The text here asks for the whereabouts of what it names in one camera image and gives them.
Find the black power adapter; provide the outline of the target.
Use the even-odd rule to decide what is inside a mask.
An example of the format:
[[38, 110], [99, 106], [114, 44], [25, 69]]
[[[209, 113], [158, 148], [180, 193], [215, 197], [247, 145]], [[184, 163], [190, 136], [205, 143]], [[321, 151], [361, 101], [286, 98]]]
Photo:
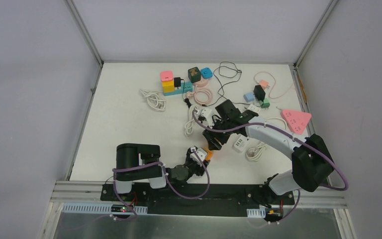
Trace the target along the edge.
[[261, 85], [256, 85], [253, 89], [253, 94], [254, 94], [254, 97], [258, 100], [258, 101], [264, 101], [265, 97], [266, 97], [266, 92], [264, 91], [264, 89], [262, 88]]

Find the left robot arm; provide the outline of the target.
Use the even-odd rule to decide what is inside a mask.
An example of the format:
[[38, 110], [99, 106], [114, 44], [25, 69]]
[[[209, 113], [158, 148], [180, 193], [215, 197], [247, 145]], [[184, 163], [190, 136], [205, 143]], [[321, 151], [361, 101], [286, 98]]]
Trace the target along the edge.
[[152, 189], [167, 185], [184, 185], [193, 176], [203, 176], [212, 152], [201, 147], [190, 147], [183, 164], [166, 167], [160, 160], [161, 149], [153, 144], [124, 143], [116, 148], [116, 167], [113, 169], [113, 195], [119, 201], [127, 201], [132, 194], [132, 184], [147, 180]]

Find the white power strip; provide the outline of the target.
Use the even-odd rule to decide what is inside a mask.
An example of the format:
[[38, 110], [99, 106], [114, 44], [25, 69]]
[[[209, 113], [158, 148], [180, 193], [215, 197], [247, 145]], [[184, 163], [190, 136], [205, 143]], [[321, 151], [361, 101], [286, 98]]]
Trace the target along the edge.
[[249, 144], [249, 138], [248, 137], [245, 137], [243, 135], [239, 136], [238, 139], [234, 142], [234, 144], [232, 145], [232, 148], [238, 152], [238, 153], [242, 153], [245, 151], [246, 147], [248, 146]]

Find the dark green cube socket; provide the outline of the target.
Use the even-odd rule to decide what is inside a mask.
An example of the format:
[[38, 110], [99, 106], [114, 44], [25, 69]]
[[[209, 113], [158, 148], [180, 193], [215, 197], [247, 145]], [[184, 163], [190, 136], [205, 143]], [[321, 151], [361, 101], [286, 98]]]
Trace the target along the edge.
[[201, 80], [201, 72], [198, 67], [188, 69], [188, 78], [192, 84]]

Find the teal power strip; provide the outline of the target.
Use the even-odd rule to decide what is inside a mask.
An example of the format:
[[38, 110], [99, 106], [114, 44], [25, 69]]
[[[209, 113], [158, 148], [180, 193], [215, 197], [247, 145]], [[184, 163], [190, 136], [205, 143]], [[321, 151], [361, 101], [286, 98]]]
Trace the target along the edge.
[[178, 89], [175, 89], [172, 92], [163, 93], [164, 96], [173, 96], [173, 95], [182, 95], [187, 92], [193, 91], [193, 85], [191, 82], [182, 82], [181, 86]]

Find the pink triangular power strip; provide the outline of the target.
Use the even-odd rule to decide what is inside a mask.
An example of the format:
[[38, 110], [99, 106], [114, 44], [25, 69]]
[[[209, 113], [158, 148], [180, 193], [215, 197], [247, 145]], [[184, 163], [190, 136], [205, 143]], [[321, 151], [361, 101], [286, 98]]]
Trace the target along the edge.
[[287, 123], [292, 133], [303, 135], [308, 123], [311, 120], [311, 114], [293, 110], [282, 110], [281, 117]]

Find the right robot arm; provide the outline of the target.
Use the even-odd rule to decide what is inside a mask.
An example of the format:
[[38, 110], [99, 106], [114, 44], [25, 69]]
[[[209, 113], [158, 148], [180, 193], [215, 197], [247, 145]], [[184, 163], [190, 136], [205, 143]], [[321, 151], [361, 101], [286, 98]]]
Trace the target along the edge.
[[219, 118], [194, 113], [193, 118], [202, 124], [203, 136], [210, 150], [220, 150], [232, 134], [259, 140], [276, 149], [291, 161], [291, 170], [275, 174], [261, 185], [265, 202], [275, 204], [282, 195], [298, 189], [314, 192], [324, 186], [327, 177], [335, 170], [334, 162], [323, 139], [313, 134], [297, 135], [268, 123], [256, 110], [248, 108], [241, 112], [230, 100], [216, 106]]

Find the salmon pink charger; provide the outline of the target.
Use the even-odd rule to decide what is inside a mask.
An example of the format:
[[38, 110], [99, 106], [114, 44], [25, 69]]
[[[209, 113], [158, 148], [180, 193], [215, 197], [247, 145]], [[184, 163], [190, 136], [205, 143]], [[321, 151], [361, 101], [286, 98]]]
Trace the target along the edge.
[[263, 90], [268, 89], [270, 87], [269, 82], [265, 80], [261, 80], [259, 82], [259, 85], [262, 87]]

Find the light blue charger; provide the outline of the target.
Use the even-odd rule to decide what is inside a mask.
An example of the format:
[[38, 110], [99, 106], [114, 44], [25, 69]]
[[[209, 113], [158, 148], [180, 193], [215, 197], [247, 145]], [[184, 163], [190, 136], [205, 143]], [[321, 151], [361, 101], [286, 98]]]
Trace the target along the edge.
[[255, 100], [255, 96], [254, 96], [253, 92], [249, 92], [249, 93], [244, 94], [243, 98], [247, 103], [253, 102]]

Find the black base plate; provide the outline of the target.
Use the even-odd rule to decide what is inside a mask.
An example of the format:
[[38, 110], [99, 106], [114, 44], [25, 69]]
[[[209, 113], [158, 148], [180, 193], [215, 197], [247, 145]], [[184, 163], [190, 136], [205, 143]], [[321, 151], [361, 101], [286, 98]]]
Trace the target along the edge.
[[293, 206], [293, 192], [276, 198], [263, 196], [260, 185], [185, 184], [153, 189], [149, 183], [133, 183], [129, 193], [116, 195], [113, 184], [102, 185], [100, 200], [116, 202], [118, 198], [147, 207], [148, 214], [179, 216], [245, 217], [247, 210], [257, 209], [267, 199], [273, 208]]

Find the orange power strip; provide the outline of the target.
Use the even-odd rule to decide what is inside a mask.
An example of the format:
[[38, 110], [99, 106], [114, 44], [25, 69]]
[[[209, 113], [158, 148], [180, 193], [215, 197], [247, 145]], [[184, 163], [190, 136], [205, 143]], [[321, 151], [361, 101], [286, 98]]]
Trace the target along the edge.
[[212, 156], [213, 156], [213, 152], [209, 149], [209, 144], [208, 143], [206, 143], [206, 145], [203, 147], [203, 150], [206, 153], [206, 156], [205, 156], [204, 160], [205, 161], [210, 161]]

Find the pink cube socket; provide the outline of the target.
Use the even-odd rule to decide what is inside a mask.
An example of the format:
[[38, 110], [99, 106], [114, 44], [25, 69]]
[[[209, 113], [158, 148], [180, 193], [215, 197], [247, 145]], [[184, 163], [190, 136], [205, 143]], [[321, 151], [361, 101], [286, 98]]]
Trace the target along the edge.
[[162, 71], [160, 73], [160, 80], [161, 82], [169, 82], [174, 79], [173, 72], [172, 71]]

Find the white cube plug adapter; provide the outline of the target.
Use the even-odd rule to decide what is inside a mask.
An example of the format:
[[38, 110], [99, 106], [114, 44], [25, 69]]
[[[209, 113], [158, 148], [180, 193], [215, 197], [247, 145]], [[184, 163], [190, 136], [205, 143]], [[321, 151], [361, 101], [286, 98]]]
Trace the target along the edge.
[[247, 110], [250, 110], [250, 111], [256, 113], [258, 116], [260, 116], [261, 108], [258, 107], [258, 106], [255, 106], [255, 105], [253, 105], [253, 104], [250, 104], [250, 105], [247, 107]]

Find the blue cube socket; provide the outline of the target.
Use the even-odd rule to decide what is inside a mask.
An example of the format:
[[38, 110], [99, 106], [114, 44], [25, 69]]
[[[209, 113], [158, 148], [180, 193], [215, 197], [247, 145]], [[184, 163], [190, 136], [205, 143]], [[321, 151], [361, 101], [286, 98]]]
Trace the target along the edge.
[[213, 72], [210, 68], [205, 67], [200, 69], [200, 74], [203, 79], [210, 79], [213, 77]]

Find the round pink socket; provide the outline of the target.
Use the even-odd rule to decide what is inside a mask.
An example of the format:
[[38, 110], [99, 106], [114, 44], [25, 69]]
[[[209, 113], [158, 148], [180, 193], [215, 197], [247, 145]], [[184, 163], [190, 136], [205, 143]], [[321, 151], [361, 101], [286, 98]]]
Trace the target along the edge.
[[199, 81], [193, 83], [193, 85], [196, 87], [196, 88], [203, 88], [205, 87], [209, 82], [209, 79], [200, 79]]

